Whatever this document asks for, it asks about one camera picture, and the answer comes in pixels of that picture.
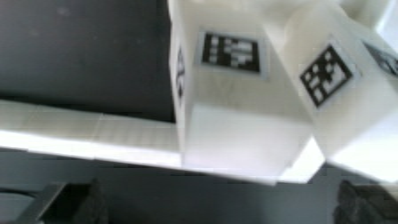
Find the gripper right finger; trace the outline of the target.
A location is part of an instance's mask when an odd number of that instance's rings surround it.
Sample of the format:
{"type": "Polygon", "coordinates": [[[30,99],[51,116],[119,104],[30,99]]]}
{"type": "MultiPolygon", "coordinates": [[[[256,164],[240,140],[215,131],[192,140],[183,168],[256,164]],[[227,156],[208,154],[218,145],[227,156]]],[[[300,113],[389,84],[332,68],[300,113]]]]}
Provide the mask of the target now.
{"type": "Polygon", "coordinates": [[[334,224],[398,224],[398,185],[341,181],[334,224]]]}

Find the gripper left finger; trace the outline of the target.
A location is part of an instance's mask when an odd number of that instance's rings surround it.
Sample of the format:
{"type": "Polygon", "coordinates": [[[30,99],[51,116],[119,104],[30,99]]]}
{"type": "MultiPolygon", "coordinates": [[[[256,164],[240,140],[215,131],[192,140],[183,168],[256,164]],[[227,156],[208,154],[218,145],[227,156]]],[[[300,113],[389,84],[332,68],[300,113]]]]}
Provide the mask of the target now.
{"type": "Polygon", "coordinates": [[[48,184],[12,224],[108,224],[99,181],[48,184]]]}

